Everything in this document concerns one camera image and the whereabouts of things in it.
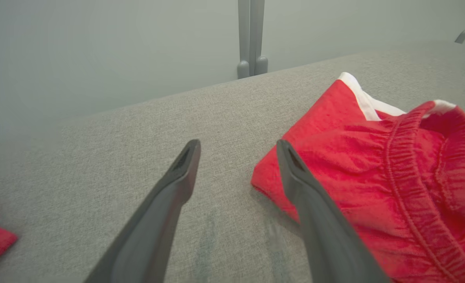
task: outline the white stripe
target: white stripe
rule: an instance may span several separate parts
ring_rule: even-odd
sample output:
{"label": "white stripe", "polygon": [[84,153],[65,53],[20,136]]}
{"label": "white stripe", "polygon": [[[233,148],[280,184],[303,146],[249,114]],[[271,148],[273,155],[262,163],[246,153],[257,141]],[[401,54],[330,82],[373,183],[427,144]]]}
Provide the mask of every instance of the white stripe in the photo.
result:
{"label": "white stripe", "polygon": [[426,114],[423,115],[423,119],[428,118],[432,114],[448,113],[448,111],[451,111],[456,107],[455,104],[452,104],[445,100],[437,99],[437,100],[434,100],[433,102],[435,102],[435,107],[433,107],[428,112],[426,112]]}
{"label": "white stripe", "polygon": [[339,79],[345,83],[346,86],[353,92],[357,100],[358,107],[360,107],[360,110],[362,111],[367,121],[381,121],[377,115],[376,110],[392,116],[405,114],[405,112],[401,111],[401,109],[398,109],[395,106],[389,105],[385,102],[376,100],[368,93],[364,92],[357,79],[350,73],[341,73]]}

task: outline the seam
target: seam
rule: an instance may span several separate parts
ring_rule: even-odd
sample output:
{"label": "seam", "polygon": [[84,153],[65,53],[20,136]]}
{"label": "seam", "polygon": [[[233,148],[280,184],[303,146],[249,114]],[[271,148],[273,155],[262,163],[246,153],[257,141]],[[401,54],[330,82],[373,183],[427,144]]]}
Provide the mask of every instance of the seam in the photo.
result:
{"label": "seam", "polygon": [[441,190],[442,197],[444,198],[443,199],[444,204],[446,206],[448,206],[453,211],[455,209],[454,209],[454,206],[452,204],[452,201],[450,201],[451,199],[453,199],[451,197],[454,197],[453,193],[451,191],[446,190],[446,187],[447,187],[446,184],[447,183],[441,177],[441,175],[443,174],[442,155],[445,152],[446,148],[447,148],[447,139],[445,138],[444,143],[440,147],[439,156],[437,157],[437,170],[435,172],[435,181],[437,182],[437,184],[439,184],[439,188]]}
{"label": "seam", "polygon": [[371,101],[363,94],[362,87],[358,83],[357,79],[350,73],[343,72],[340,74],[338,81],[341,81],[355,96],[358,108],[362,111],[365,120],[367,121],[381,121],[376,113],[376,110],[372,106]]}
{"label": "seam", "polygon": [[410,226],[411,232],[414,234],[414,236],[416,237],[416,240],[419,242],[419,244],[421,244],[423,249],[426,250],[426,253],[428,253],[428,256],[435,263],[436,267],[442,272],[442,274],[444,274],[445,276],[450,278],[452,281],[457,281],[455,276],[453,274],[451,274],[451,272],[449,272],[447,269],[445,269],[443,267],[442,263],[437,259],[437,256],[435,255],[435,253],[432,252],[432,250],[428,246],[426,240],[423,238],[423,235],[421,235],[418,228],[414,224],[414,221],[410,217],[410,214],[408,213],[407,208],[405,207],[403,199],[400,196],[399,188],[396,185],[396,181],[395,181],[395,179],[393,177],[393,171],[391,169],[391,160],[390,160],[389,152],[390,152],[390,149],[391,149],[391,143],[393,141],[393,137],[395,136],[396,131],[398,130],[398,127],[400,126],[400,123],[401,123],[401,120],[396,122],[395,127],[391,131],[391,134],[390,134],[390,136],[388,138],[388,142],[386,144],[386,151],[385,151],[386,172],[388,174],[388,179],[389,179],[389,181],[390,181],[390,183],[392,185],[392,188],[393,188],[393,195],[396,198],[396,201],[400,206],[400,209],[402,211],[403,216],[405,217],[405,219],[407,220],[408,225]]}

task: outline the couch cushion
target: couch cushion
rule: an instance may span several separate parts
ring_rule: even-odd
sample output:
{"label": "couch cushion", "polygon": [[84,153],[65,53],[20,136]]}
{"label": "couch cushion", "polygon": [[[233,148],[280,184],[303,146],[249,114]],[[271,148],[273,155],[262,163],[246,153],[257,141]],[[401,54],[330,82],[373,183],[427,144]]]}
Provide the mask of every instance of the couch cushion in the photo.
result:
{"label": "couch cushion", "polygon": [[166,281],[310,281],[297,224],[250,178],[255,164],[341,72],[405,111],[465,111],[465,46],[365,52],[201,88],[0,143],[0,227],[20,238],[0,282],[81,281],[185,143],[202,156]]}

